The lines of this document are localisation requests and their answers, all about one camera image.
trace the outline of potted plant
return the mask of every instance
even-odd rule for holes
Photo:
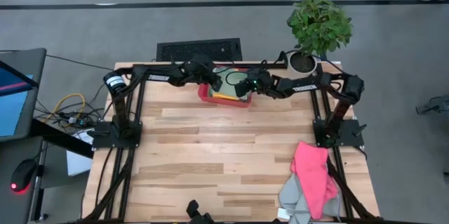
[[[298,50],[287,54],[288,65],[300,77],[307,77],[316,69],[314,52],[318,56],[325,55],[349,43],[351,18],[328,0],[302,0],[295,6],[287,25],[298,41]]]

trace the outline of wooden table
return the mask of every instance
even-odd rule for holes
[[[116,68],[132,64],[119,62]],[[336,72],[327,63],[323,63],[323,70]],[[270,72],[286,75],[286,70]],[[186,221],[185,209],[193,199],[201,213],[209,212],[216,221],[275,219],[278,193],[291,175],[290,162],[297,144],[314,143],[310,93],[281,100],[254,94],[249,108],[237,108],[201,101],[196,84],[177,88],[148,81],[145,88],[144,128],[135,152],[125,221]],[[335,106],[332,97],[330,106]],[[364,156],[352,147],[341,147],[340,151],[348,186],[367,210],[378,216]],[[83,203],[85,216],[94,207],[107,152],[99,150],[93,158]],[[114,152],[100,198],[110,184]],[[117,217],[120,190],[116,195],[113,217]]]

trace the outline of concrete floor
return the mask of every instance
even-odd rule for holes
[[[96,4],[218,0],[0,0],[1,4]],[[449,153],[448,117],[417,116],[415,106],[448,94],[446,74],[449,5],[344,6],[353,18],[347,48],[328,55],[365,80],[355,110],[380,213],[390,220],[447,223],[449,186],[443,165]],[[243,59],[275,59],[295,45],[285,24],[292,8],[216,7],[0,11],[0,48],[45,47],[48,54],[105,67],[150,61],[168,41],[241,39]],[[103,70],[47,58],[39,100],[52,108],[68,93],[91,99]],[[103,90],[94,107],[103,107]],[[46,223],[74,220],[85,180],[68,180],[46,192]],[[65,200],[56,200],[64,195]]]

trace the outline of red container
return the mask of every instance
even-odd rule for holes
[[[222,104],[222,105],[232,105],[235,107],[249,107],[251,104],[251,94],[248,96],[248,102],[241,102],[241,101],[237,101],[237,100],[229,100],[226,98],[212,98],[209,97],[209,88],[210,85],[209,84],[200,84],[199,85],[199,89],[198,89],[198,96],[202,101],[205,102],[210,102],[210,103],[217,103],[217,104]]]

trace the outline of pink cloth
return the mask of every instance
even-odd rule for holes
[[[327,159],[327,149],[300,142],[290,167],[300,179],[310,215],[314,219],[321,218],[324,204],[338,194],[337,187],[328,175]]]

